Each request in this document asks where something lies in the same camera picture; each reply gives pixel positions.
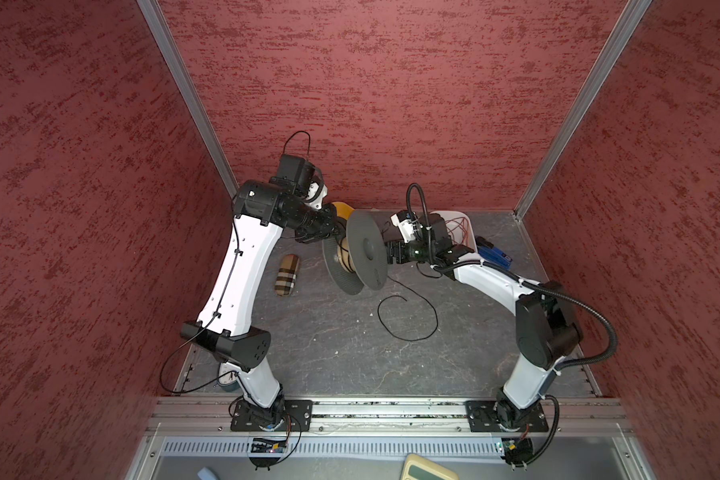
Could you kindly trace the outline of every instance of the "red textured wall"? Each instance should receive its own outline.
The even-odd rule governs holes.
[[[307,129],[332,200],[512,209],[625,1],[160,4],[238,180]]]
[[[0,2],[0,478],[124,475],[229,216],[135,2]]]
[[[720,478],[720,0],[653,0],[526,218],[659,476]]]

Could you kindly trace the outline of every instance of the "marble patterned floor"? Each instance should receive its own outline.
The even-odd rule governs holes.
[[[382,226],[387,212],[373,212]],[[511,214],[470,213],[474,233],[510,255],[512,271],[538,278],[530,252]],[[296,292],[278,296],[273,285],[284,255],[302,264]],[[448,278],[425,278],[414,264],[389,267],[391,278],[426,297],[437,309],[438,331],[420,342],[393,338],[378,321],[376,307],[399,336],[417,338],[434,326],[432,309],[405,288],[387,282],[356,296],[343,293],[328,276],[320,243],[280,240],[262,278],[252,324],[272,332],[268,358],[287,395],[494,396],[518,358],[514,317],[476,289]],[[218,364],[199,350],[183,389],[217,375]],[[202,392],[222,392],[212,384]],[[560,397],[594,396],[583,370],[564,370],[550,388]]]

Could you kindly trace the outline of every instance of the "black mounting plate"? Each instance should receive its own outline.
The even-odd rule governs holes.
[[[469,420],[469,429],[472,432],[503,432],[509,433],[496,421],[494,414],[495,400],[467,400],[464,406],[467,407],[467,420]],[[528,432],[548,432],[547,419],[544,417],[544,410],[541,404],[537,403],[531,409],[528,415]]]
[[[298,432],[298,424],[293,418],[298,418],[302,432],[308,432],[312,422],[312,400],[286,400],[286,413],[291,416],[291,432]],[[286,424],[283,422],[274,430],[263,430],[251,419],[251,404],[240,401],[235,405],[230,425],[232,432],[284,432]]]

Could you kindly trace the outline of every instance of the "plaid case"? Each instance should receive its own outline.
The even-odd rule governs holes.
[[[280,263],[280,271],[275,280],[275,293],[280,296],[290,295],[296,284],[296,271],[298,270],[298,257],[294,254],[286,255]]]

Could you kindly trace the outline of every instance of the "beige calculator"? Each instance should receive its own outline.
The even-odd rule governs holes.
[[[411,454],[405,459],[402,480],[458,480],[458,475],[426,458]]]

